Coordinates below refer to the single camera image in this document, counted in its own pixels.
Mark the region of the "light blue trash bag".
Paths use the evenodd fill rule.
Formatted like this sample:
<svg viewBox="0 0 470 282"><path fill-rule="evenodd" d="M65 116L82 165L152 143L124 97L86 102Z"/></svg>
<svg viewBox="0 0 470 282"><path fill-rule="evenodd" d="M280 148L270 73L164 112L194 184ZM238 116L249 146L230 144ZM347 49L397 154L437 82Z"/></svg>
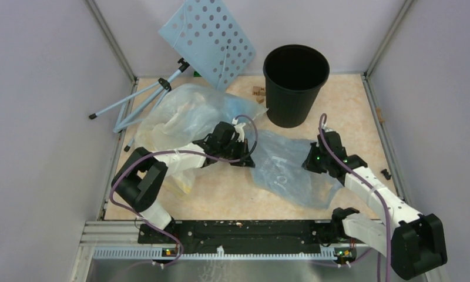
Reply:
<svg viewBox="0 0 470 282"><path fill-rule="evenodd" d="M283 199L313 209L329 208L343 185L331 176L302 168L311 140L290 139L269 130L258 131L258 144L251 158L254 183Z"/></svg>

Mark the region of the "translucent yellowish trash bag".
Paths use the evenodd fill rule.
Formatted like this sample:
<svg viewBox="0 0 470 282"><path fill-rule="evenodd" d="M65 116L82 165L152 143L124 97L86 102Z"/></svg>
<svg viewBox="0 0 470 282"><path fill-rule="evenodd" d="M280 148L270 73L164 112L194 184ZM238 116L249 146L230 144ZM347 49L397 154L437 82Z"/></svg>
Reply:
<svg viewBox="0 0 470 282"><path fill-rule="evenodd" d="M186 83L168 93L142 120L135 147L174 149L205 137L219 122L230 123L238 115L256 120L266 110L252 100Z"/></svg>

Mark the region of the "black plastic trash bin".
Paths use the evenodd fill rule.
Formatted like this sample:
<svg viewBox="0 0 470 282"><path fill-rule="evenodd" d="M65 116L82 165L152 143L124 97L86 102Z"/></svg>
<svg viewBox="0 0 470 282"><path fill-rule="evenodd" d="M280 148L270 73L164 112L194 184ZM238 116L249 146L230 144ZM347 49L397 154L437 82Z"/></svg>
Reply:
<svg viewBox="0 0 470 282"><path fill-rule="evenodd" d="M294 128L306 120L330 75L330 64L318 50L284 45L272 50L263 63L266 108L278 127Z"/></svg>

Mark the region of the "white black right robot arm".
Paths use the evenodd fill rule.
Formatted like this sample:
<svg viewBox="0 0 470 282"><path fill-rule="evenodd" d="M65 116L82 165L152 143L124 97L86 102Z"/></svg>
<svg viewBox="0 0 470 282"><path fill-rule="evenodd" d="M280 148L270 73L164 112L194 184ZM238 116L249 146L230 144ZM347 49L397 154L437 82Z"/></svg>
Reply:
<svg viewBox="0 0 470 282"><path fill-rule="evenodd" d="M355 208L333 212L330 233L334 240L358 239L386 258L402 279L410 280L448 261L442 221L423 214L392 192L367 163L348 155L339 133L321 129L303 168L326 174L358 196L379 218L376 223Z"/></svg>

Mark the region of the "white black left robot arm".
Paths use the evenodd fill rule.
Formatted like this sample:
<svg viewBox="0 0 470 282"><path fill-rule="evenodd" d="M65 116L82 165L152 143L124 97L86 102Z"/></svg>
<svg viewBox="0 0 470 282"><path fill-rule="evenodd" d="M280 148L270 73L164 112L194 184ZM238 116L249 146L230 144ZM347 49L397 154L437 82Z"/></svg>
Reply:
<svg viewBox="0 0 470 282"><path fill-rule="evenodd" d="M245 135L245 123L237 119L219 122L206 137L183 147L150 152L135 149L112 180L110 201L117 194L137 217L153 225L152 236L167 243L174 236L171 215L157 196L165 178L190 169L201 169L218 162L232 166L255 167Z"/></svg>

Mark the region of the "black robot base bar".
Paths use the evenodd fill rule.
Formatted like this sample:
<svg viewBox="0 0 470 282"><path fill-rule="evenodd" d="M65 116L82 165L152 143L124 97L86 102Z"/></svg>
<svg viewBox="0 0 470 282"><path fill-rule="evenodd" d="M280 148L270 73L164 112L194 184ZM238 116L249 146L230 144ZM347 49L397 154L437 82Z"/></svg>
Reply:
<svg viewBox="0 0 470 282"><path fill-rule="evenodd" d="M214 253L218 247L227 254L317 254L333 244L350 247L354 242L328 220L176 220L164 231L142 224L137 242L180 241L184 254Z"/></svg>

